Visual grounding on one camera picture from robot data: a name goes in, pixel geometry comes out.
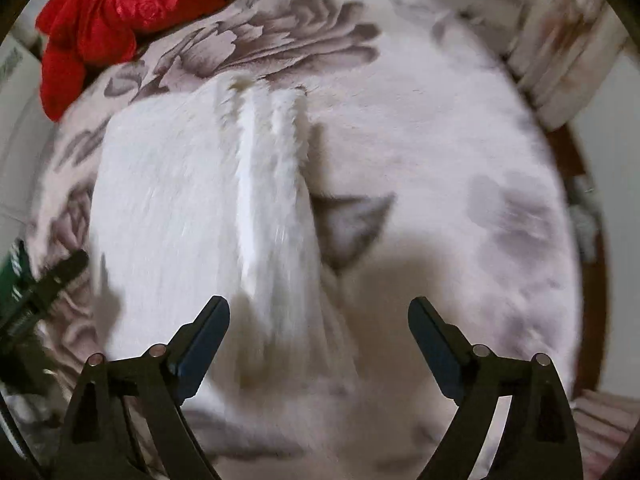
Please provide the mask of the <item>white fuzzy jacket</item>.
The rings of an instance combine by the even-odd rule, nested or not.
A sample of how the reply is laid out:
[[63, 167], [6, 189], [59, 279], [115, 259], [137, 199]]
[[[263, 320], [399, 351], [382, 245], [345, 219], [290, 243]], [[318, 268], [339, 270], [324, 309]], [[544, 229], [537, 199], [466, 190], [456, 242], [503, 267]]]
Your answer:
[[106, 354], [166, 340], [221, 296], [231, 323], [217, 390], [355, 379], [303, 176], [309, 133], [303, 89], [243, 73], [152, 96], [108, 121], [89, 231]]

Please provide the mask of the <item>pink curtain lower right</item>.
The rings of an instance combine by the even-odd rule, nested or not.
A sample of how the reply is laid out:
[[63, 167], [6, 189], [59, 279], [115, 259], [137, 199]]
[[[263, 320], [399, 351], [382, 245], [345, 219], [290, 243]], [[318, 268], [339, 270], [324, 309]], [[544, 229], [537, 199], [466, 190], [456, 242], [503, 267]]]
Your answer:
[[584, 390], [573, 401], [572, 412], [584, 478], [600, 479], [638, 425], [639, 400]]

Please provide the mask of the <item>green striped garment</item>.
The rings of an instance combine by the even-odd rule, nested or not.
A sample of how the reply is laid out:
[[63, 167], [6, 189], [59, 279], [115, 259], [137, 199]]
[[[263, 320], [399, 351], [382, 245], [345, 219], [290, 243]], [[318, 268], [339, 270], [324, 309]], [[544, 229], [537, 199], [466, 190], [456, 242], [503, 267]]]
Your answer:
[[0, 315], [5, 321], [24, 293], [35, 283], [24, 240], [17, 238], [1, 263]]

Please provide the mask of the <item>white sliding wardrobe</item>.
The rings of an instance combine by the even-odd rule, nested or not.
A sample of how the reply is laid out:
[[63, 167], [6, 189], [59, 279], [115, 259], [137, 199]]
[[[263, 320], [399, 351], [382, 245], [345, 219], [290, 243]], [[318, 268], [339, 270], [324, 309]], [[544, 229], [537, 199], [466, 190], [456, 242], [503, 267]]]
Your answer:
[[54, 123], [43, 113], [40, 63], [14, 37], [1, 44], [1, 249], [25, 234]]

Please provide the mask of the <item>floral pink bed blanket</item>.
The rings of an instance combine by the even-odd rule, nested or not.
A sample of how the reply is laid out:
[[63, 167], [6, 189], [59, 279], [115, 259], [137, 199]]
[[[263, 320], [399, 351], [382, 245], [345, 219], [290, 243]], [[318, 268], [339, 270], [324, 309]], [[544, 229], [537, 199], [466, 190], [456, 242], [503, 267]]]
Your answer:
[[27, 246], [36, 270], [89, 254], [39, 327], [64, 393], [105, 353], [89, 231], [108, 121], [228, 73], [306, 93], [303, 176], [356, 376], [220, 391], [214, 361], [184, 414], [224, 478], [416, 477], [456, 410], [409, 332], [417, 296], [500, 356], [547, 353], [573, 385], [582, 307], [564, 192], [474, 32], [439, 0], [235, 0], [104, 70], [58, 125]]

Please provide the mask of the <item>red quilt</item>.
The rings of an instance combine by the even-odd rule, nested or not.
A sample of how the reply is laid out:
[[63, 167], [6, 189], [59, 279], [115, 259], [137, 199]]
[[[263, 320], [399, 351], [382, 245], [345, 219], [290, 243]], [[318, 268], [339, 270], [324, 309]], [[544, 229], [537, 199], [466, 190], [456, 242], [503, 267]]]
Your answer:
[[57, 122], [88, 73], [134, 58], [138, 39], [212, 14], [231, 0], [49, 0], [36, 18], [43, 111]]

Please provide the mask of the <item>pink floral curtain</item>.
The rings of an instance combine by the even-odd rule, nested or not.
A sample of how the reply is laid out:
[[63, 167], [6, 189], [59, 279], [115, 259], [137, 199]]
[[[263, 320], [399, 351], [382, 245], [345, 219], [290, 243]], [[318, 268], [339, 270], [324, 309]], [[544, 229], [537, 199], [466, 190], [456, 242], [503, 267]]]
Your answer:
[[591, 100], [628, 38], [606, 0], [524, 0], [506, 65], [548, 130]]

